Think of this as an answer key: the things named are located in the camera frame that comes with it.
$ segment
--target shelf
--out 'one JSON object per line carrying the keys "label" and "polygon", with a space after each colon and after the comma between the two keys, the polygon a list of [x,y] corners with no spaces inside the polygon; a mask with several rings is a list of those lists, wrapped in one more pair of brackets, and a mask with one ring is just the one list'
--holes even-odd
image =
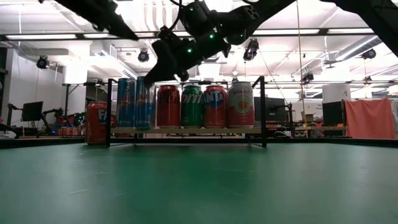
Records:
{"label": "shelf", "polygon": [[[295,129],[296,131],[305,131],[304,127]],[[309,131],[344,131],[346,127],[308,127]]]}
{"label": "shelf", "polygon": [[260,128],[232,128],[232,129],[150,129],[137,130],[134,128],[113,128],[114,134],[260,134]]}

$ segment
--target blue can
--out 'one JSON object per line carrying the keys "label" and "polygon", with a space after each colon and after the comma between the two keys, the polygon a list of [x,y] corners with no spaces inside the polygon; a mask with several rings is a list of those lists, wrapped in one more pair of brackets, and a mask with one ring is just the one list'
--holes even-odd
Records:
{"label": "blue can", "polygon": [[138,77],[136,96],[136,128],[151,129],[155,126],[155,87],[145,87],[144,77]]}
{"label": "blue can", "polygon": [[118,127],[134,127],[136,85],[136,80],[132,78],[120,78],[118,81]]}

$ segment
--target cardboard box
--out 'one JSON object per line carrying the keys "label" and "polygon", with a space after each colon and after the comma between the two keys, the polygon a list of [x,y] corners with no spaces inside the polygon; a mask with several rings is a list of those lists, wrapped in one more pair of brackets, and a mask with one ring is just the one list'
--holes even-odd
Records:
{"label": "cardboard box", "polygon": [[[307,119],[307,122],[312,122],[312,121],[314,121],[313,115],[314,115],[314,114],[306,114],[306,115],[305,115],[305,118]],[[305,121],[305,119],[304,119],[304,111],[301,111],[301,117],[302,117],[303,121]]]}

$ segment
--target black cable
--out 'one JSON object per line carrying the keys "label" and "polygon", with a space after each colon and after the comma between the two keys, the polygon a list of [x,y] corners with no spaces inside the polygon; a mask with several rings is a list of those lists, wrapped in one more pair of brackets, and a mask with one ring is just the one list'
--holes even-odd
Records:
{"label": "black cable", "polygon": [[184,6],[182,5],[182,1],[180,1],[180,2],[178,3],[178,2],[176,2],[176,1],[174,1],[174,0],[170,0],[170,2],[172,2],[172,3],[175,4],[175,5],[184,7]]}
{"label": "black cable", "polygon": [[178,21],[180,20],[180,11],[183,7],[182,5],[182,0],[179,0],[179,3],[177,4],[174,0],[170,0],[172,3],[178,5],[178,13],[177,13],[177,18],[175,18],[175,21],[173,23],[173,25],[170,27],[170,30],[173,30],[174,27],[177,25]]}
{"label": "black cable", "polygon": [[254,3],[256,3],[256,2],[258,2],[258,1],[249,1],[249,0],[242,0],[242,2],[244,2],[244,3],[246,3],[246,4],[254,4]]}

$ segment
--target camera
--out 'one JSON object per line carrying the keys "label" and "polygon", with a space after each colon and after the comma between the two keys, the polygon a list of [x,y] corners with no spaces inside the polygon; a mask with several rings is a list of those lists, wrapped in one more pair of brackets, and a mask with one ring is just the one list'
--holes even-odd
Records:
{"label": "camera", "polygon": [[307,72],[303,75],[302,82],[304,82],[304,84],[309,84],[310,81],[312,81],[312,80],[313,80],[312,72]]}
{"label": "camera", "polygon": [[147,49],[141,49],[141,52],[138,55],[138,61],[140,62],[149,61],[149,54]]}
{"label": "camera", "polygon": [[363,59],[374,59],[375,57],[376,57],[376,51],[374,49],[370,49],[362,54]]}
{"label": "camera", "polygon": [[253,60],[257,55],[257,50],[259,50],[259,42],[257,39],[251,39],[243,55],[243,60],[250,61]]}
{"label": "camera", "polygon": [[38,59],[36,66],[37,68],[40,69],[47,69],[49,68],[50,62],[48,60],[47,56],[40,56],[40,58]]}

